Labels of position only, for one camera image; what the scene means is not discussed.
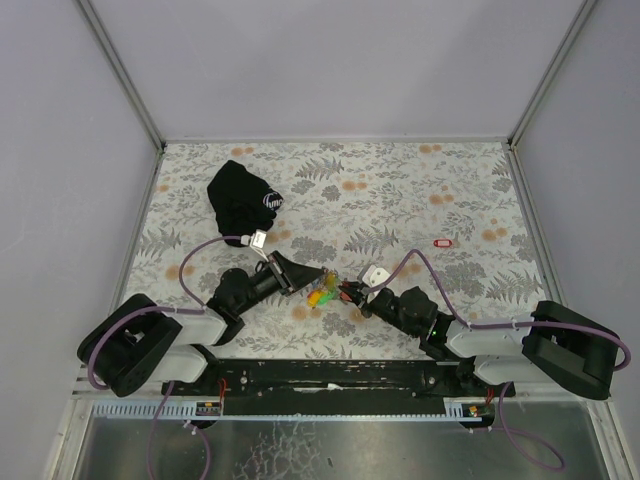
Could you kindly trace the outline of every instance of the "gray floor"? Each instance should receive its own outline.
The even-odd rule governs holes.
[[[542,435],[567,461],[564,474],[529,464],[504,434],[469,434],[458,424],[218,422],[206,430],[208,479],[607,479],[587,412],[571,404],[508,404],[513,427]],[[147,478],[150,422],[94,419],[76,480]],[[523,441],[553,463],[548,452]],[[152,447],[157,480],[200,478],[204,449],[179,422],[164,421]]]

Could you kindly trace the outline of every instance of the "white logo on black cloth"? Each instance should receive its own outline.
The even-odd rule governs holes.
[[[278,192],[270,192],[264,196],[262,203],[265,207],[274,210],[282,206],[284,198],[282,198]]]

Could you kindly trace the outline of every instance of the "black beanie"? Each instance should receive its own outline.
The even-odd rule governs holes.
[[[207,194],[223,236],[252,235],[256,230],[269,230],[276,210],[284,202],[267,182],[233,160],[216,173],[207,187]],[[226,242],[234,247],[244,246],[239,240]]]

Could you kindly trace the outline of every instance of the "red object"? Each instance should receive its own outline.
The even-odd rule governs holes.
[[[438,240],[433,241],[434,247],[449,248],[452,245],[453,245],[453,241],[449,240],[448,238],[439,238]]]

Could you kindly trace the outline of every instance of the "colorful object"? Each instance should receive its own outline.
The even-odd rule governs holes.
[[[449,240],[448,238],[439,238],[433,241],[433,246],[438,248],[449,248],[453,246],[453,240]]]
[[[340,293],[338,290],[339,283],[338,274],[334,271],[328,271],[313,283],[314,289],[307,295],[307,305],[311,308],[316,308],[336,298]]]

